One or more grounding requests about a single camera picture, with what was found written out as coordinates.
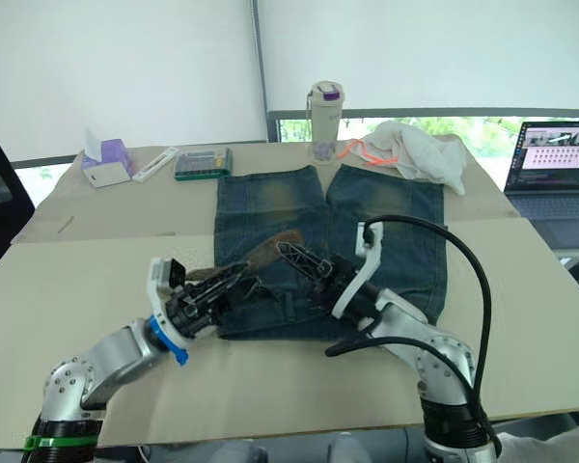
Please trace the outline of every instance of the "white marker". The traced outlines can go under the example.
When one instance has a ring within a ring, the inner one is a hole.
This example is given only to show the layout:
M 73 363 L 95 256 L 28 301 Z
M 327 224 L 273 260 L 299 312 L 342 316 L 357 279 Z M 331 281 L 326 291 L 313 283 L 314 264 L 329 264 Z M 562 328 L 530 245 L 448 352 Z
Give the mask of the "white marker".
M 133 180 L 139 181 L 140 183 L 146 181 L 149 177 L 152 177 L 156 171 L 161 169 L 165 164 L 170 162 L 176 153 L 179 152 L 178 148 L 169 147 L 165 151 L 161 152 L 155 159 L 146 164 L 146 166 L 133 176 Z

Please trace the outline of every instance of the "blue denim jeans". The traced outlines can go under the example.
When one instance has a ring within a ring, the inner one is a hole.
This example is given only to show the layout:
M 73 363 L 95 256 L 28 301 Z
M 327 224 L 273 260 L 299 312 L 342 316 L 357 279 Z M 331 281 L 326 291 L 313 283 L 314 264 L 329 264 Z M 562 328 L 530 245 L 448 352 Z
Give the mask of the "blue denim jeans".
M 305 246 L 322 257 L 354 261 L 357 224 L 380 214 L 443 221 L 440 185 L 384 176 L 343 165 L 326 198 L 314 167 L 219 179 L 214 233 L 216 265 L 240 260 L 270 236 L 300 229 Z M 260 273 L 263 289 L 226 314 L 227 339 L 337 340 L 355 326 L 322 308 L 311 283 L 283 261 Z M 372 278 L 423 310 L 434 323 L 446 296 L 446 248 L 439 236 L 406 224 L 386 224 L 382 263 Z

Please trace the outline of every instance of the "white tabletop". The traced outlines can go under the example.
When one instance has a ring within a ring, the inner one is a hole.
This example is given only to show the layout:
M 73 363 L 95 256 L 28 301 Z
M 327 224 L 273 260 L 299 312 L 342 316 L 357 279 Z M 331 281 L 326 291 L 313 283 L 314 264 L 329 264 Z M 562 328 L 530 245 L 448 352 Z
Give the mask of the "white tabletop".
M 579 287 L 525 219 L 449 223 L 491 282 L 483 382 L 492 419 L 579 409 Z M 15 244 L 0 261 L 0 448 L 21 446 L 63 358 L 146 317 L 150 258 L 212 262 L 211 235 Z M 449 250 L 439 325 L 476 350 L 478 284 Z M 103 445 L 422 423 L 417 377 L 378 348 L 336 359 L 325 342 L 203 340 L 118 392 Z
M 145 166 L 164 148 L 129 150 L 135 170 Z M 303 143 L 236 144 L 231 148 L 235 176 L 300 169 L 309 164 Z M 467 156 L 468 167 L 463 175 L 467 195 L 458 196 L 444 188 L 445 220 L 518 217 L 493 180 L 469 152 Z M 353 166 L 364 164 L 354 155 L 347 156 L 343 162 Z M 214 232 L 217 180 L 175 181 L 170 163 L 145 183 L 131 181 L 95 189 L 81 173 L 80 163 L 81 155 L 39 205 L 17 242 Z M 339 164 L 316 167 L 325 191 Z M 370 169 L 399 175 L 396 169 Z

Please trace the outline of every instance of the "window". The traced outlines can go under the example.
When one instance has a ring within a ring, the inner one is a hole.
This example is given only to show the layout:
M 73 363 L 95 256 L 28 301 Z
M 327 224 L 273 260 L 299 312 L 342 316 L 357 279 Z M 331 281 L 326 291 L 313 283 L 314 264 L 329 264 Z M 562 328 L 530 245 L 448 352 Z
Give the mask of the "window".
M 429 135 L 458 135 L 476 160 L 502 190 L 506 183 L 514 145 L 525 121 L 579 121 L 570 118 L 442 117 L 442 118 L 354 118 L 342 119 L 339 139 L 362 138 L 385 121 L 397 121 L 422 128 Z M 282 142 L 310 141 L 305 120 L 279 121 Z
M 54 164 L 51 166 L 15 169 L 15 173 L 26 189 L 32 204 L 37 207 L 51 193 L 62 174 L 69 167 L 70 164 Z

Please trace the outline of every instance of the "laptop keyboard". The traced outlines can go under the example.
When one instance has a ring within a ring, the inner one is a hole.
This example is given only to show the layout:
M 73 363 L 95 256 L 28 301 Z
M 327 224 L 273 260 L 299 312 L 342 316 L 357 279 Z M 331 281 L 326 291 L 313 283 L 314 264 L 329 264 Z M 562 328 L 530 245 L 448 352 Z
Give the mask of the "laptop keyboard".
M 516 197 L 510 201 L 528 219 L 579 219 L 579 195 Z

